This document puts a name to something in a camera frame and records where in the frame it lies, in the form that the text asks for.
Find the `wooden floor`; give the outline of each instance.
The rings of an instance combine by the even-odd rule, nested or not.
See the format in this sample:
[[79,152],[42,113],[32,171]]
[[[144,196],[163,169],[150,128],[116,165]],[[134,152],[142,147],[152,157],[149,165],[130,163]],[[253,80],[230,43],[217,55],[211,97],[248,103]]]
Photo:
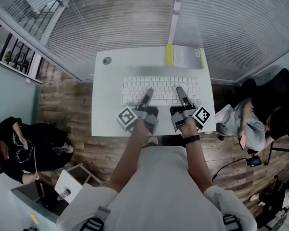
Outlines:
[[[92,83],[78,83],[46,61],[42,65],[39,80],[43,82],[39,121],[56,122],[58,128],[67,131],[76,149],[73,160],[84,163],[100,178],[108,179],[123,153],[127,138],[91,136]],[[213,86],[216,110],[225,105],[223,95],[229,91],[234,91],[234,88]],[[201,145],[212,175],[220,167],[248,157],[247,152],[241,150],[237,138],[220,141],[215,133],[201,134]],[[289,137],[275,142],[275,147],[289,148]],[[267,160],[268,154],[269,148],[260,153],[262,162]],[[237,162],[223,169],[214,183],[233,190],[253,215],[257,216],[262,209],[257,206],[257,201],[250,202],[248,198],[272,186],[276,174],[281,180],[289,180],[289,153],[272,152],[268,166],[250,168],[246,166],[245,160]]]

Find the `white keyboard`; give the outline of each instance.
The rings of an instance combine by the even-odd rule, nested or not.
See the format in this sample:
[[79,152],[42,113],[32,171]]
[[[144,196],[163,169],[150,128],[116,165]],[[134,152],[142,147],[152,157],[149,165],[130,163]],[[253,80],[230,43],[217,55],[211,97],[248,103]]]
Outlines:
[[181,106],[176,88],[182,87],[194,105],[202,105],[198,78],[136,76],[124,77],[122,105],[138,105],[149,88],[154,90],[149,106]]

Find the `person in black clothing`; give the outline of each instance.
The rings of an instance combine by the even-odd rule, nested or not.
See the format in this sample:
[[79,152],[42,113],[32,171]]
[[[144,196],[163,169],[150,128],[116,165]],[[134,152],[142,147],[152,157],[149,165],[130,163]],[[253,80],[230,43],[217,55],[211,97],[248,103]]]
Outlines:
[[9,117],[0,123],[0,168],[10,178],[30,184],[39,179],[34,151],[37,171],[55,170],[70,160],[74,148],[66,144],[66,137],[66,132],[52,125],[22,124],[20,127],[17,119]]

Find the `black cable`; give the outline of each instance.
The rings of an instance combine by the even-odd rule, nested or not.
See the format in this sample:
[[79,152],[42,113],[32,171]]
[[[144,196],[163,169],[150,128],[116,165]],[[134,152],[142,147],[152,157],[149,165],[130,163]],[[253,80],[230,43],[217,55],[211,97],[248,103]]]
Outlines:
[[241,159],[238,159],[238,160],[236,160],[236,161],[233,161],[233,162],[231,162],[231,163],[229,163],[229,164],[226,164],[225,166],[221,167],[221,168],[216,172],[216,174],[213,176],[212,181],[214,181],[214,179],[217,177],[217,174],[218,174],[224,167],[227,167],[228,165],[231,165],[231,164],[236,163],[236,162],[238,162],[238,161],[241,161],[241,160],[243,160],[243,159],[248,160],[246,157],[243,157],[243,158],[241,158]]

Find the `phone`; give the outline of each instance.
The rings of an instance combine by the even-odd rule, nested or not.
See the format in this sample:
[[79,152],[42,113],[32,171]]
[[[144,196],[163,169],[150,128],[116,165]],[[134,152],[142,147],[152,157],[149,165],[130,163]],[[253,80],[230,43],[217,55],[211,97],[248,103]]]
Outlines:
[[245,149],[246,140],[247,140],[246,135],[243,134],[242,137],[241,137],[241,139],[240,139],[240,146],[241,146],[242,150]]

